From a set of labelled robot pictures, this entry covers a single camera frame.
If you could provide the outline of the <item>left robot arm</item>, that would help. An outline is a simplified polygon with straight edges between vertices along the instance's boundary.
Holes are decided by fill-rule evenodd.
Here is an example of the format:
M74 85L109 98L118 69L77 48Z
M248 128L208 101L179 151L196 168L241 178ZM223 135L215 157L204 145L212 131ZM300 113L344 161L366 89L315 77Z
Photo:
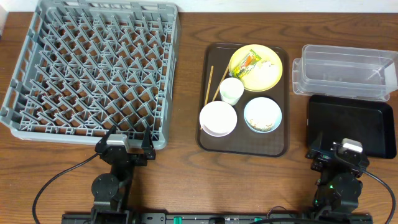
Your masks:
M111 171L101 174L93 181L91 192L94 205L90 223L131 223L141 222L141 216L127 205L134 176L134 168L146 166L154 160L156 152L152 142L151 128L146 127L141 144L142 153L129 152L129 140L125 134L118 134L112 128L99 140L95 152L111 166Z

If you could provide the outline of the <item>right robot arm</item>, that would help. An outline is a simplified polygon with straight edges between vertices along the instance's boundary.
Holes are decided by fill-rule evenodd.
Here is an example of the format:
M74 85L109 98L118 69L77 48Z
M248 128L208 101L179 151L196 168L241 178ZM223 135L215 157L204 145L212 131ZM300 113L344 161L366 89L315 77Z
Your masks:
M363 183L359 180L369 160L360 142L344 138L322 148L323 134L309 144L311 170L320 173L309 215L314 220L348 219L359 205Z

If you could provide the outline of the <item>light blue bowl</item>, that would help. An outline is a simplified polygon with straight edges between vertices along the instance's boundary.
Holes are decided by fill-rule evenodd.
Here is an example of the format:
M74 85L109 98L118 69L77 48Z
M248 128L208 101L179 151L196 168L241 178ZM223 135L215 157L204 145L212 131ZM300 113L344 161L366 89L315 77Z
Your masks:
M249 125L249 119L253 117L271 117L275 119L274 127L267 132L256 131ZM282 110L272 99L257 97L249 101L244 108L244 120L247 126L255 133L270 133L275 131L282 122Z

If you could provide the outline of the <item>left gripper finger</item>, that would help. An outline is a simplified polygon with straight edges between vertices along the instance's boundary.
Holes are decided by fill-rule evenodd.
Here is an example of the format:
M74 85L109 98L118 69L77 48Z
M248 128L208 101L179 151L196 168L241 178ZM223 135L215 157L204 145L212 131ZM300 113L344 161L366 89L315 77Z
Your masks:
M146 127L141 144L141 149L144 151L144 153L155 153L150 126Z
M110 142L108 141L110 135L115 134L117 130L116 125L113 125L108 132L99 140L98 145L99 146L105 146L105 145L110 145Z

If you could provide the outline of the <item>green orange snack wrapper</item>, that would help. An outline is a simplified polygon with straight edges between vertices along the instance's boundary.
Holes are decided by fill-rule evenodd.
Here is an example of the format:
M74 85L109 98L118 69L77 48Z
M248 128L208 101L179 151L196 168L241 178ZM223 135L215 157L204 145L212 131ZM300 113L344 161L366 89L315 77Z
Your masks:
M235 66L231 71L231 76L235 78L242 78L247 75L258 62L262 60L261 56L250 50L246 56Z

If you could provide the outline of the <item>rice food scraps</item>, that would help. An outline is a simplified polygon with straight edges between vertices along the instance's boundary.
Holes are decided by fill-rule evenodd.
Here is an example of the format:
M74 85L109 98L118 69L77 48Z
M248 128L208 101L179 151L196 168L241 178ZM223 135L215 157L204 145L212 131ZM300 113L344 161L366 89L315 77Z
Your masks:
M249 125L256 131L270 131L275 124L275 119L271 117L253 117L249 119Z

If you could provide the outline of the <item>white cup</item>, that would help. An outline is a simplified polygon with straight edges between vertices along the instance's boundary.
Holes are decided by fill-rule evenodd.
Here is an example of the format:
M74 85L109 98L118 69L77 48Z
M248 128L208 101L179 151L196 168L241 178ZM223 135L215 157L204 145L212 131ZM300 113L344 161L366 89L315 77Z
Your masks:
M244 85L238 78L226 78L221 82L221 100L234 106L244 93Z

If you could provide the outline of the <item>white tissue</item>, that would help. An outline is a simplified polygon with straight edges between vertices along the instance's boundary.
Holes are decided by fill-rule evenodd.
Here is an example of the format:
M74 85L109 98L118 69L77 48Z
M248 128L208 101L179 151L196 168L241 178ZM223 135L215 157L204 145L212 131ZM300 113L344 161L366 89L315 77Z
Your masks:
M274 74L278 73L279 68L277 65L272 64L271 61L261 61L255 64L254 74L262 75L262 74Z

